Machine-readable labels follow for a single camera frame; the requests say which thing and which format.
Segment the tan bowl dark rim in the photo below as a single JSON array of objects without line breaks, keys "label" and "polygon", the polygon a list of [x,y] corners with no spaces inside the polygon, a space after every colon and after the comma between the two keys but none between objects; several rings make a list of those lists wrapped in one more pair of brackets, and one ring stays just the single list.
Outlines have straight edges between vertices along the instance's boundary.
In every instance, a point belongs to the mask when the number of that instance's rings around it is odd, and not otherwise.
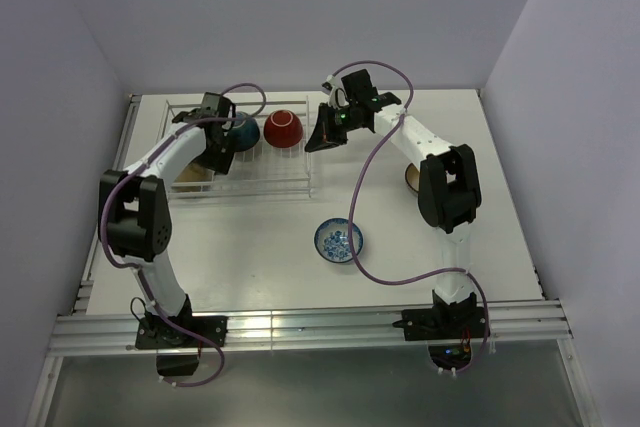
[{"label": "tan bowl dark rim", "polygon": [[238,111],[235,118],[229,137],[235,144],[236,152],[245,152],[259,142],[260,128],[257,121],[245,112]]}]

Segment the black glazed bowl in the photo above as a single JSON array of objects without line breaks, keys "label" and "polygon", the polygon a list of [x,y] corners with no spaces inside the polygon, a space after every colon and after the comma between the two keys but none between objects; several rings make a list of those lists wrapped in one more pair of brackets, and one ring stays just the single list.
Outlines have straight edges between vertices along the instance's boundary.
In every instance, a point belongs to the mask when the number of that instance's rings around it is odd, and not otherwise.
[{"label": "black glazed bowl", "polygon": [[210,190],[214,172],[197,163],[190,163],[178,175],[172,190],[178,193],[200,193]]}]

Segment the white bowl red outside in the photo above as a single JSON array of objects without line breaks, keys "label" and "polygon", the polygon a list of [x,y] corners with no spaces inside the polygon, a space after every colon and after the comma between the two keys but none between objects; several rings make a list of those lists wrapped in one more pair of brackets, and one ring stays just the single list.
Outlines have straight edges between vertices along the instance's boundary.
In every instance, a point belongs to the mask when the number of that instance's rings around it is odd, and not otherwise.
[{"label": "white bowl red outside", "polygon": [[280,149],[297,145],[303,138],[304,130],[300,118],[290,110],[277,110],[266,119],[263,135],[266,142]]}]

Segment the small tan bowl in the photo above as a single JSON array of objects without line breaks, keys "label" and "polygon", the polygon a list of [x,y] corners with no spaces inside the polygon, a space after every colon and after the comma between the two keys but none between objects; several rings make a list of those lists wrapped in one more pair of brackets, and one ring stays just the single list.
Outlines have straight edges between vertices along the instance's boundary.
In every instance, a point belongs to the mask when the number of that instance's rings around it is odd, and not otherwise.
[{"label": "small tan bowl", "polygon": [[414,194],[418,195],[420,172],[415,165],[409,164],[404,172],[404,180],[408,189]]}]

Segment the blue white patterned bowl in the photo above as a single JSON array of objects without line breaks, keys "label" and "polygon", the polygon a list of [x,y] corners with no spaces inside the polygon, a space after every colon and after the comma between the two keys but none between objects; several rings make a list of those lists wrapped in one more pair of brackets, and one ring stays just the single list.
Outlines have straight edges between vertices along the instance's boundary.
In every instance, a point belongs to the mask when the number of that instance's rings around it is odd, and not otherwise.
[{"label": "blue white patterned bowl", "polygon": [[348,220],[330,218],[322,222],[314,233],[316,252],[326,261],[346,264],[352,261],[349,244]]}]

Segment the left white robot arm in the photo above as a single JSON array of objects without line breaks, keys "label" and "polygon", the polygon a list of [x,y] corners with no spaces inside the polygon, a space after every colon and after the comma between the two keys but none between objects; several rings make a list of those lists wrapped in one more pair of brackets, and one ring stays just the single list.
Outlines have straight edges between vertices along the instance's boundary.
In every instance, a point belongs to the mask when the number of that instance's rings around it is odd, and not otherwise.
[{"label": "left white robot arm", "polygon": [[107,170],[99,186],[98,236],[107,260],[129,269],[143,293],[147,329],[172,346],[195,333],[188,295],[168,255],[172,220],[167,189],[193,161],[226,174],[236,141],[225,126],[236,108],[226,97],[205,93],[199,107],[179,113],[161,140],[124,170]]}]

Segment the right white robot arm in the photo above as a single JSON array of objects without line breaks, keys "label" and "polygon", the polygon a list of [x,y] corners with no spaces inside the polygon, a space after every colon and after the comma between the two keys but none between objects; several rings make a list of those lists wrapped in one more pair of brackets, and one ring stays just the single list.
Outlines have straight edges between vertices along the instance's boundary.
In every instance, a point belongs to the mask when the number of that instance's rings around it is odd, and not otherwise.
[{"label": "right white robot arm", "polygon": [[[347,218],[347,240],[358,270],[369,280],[385,286],[404,286],[435,277],[433,312],[435,330],[452,337],[468,321],[466,310],[485,306],[486,295],[470,272],[470,226],[476,219],[482,195],[476,158],[467,144],[454,145],[431,132],[392,93],[357,100],[344,107],[330,102],[319,105],[307,153],[343,146],[347,134],[367,129],[381,137],[367,157],[352,194]],[[403,280],[383,280],[361,264],[353,242],[357,198],[366,172],[386,142],[402,152],[419,172],[417,205],[423,220],[441,235],[443,267]]]}]

